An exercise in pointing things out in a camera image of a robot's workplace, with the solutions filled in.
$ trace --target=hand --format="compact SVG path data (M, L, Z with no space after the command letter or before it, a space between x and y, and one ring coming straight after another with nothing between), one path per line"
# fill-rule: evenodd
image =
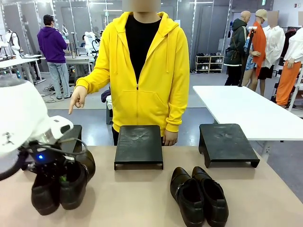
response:
M252 55L252 56L260 57L260 56L261 56L261 53L260 53L259 51L253 51L253 52L251 52L251 55Z
M287 65L287 67L288 67L288 69L292 69L293 66L294 66L294 59L291 58L291 59L288 60L288 65Z
M165 130L163 143L165 146L173 146L178 142L178 133Z
M74 105L77 108L83 108L85 104L85 97L87 96L87 89L83 86L77 86L71 96L71 104L68 114L72 113Z

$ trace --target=black t-shirt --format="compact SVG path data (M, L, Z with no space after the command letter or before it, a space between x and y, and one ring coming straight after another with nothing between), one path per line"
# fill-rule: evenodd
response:
M161 19L154 23L144 24L137 21L133 15L128 16L125 32L137 83L139 82L148 50L159 29L160 22Z

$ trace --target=pair of black shoes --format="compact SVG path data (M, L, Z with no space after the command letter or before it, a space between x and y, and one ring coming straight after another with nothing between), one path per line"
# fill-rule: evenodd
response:
M177 167L171 178L170 192L187 227L200 227L205 218L211 227L225 226L228 206L223 189L201 167L193 169L192 177Z
M55 212L60 204L65 210L79 207L86 185L96 171L91 152L76 156L75 162L67 163L63 176L52 177L37 174L32 187L32 204L40 215Z

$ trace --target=yellow zip-up hoodie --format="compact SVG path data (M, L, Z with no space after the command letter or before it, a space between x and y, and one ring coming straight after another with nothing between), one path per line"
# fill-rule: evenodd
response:
M78 79L88 93L110 82L114 129L123 125L159 125L178 132L188 100L189 56L184 31L164 12L137 84L127 45L125 24L131 12L114 19L102 34L93 72Z

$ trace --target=man in purple hoodie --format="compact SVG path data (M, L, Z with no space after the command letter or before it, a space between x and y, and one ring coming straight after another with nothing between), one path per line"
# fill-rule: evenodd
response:
M60 78L63 87L63 97L71 97L71 89L69 86L69 73L65 63L64 51L67 44L62 35L54 28L53 16L45 15L43 17L45 27L38 33L38 42L40 50L43 52L51 78L53 80L53 87L56 92L57 99L62 99L60 89Z

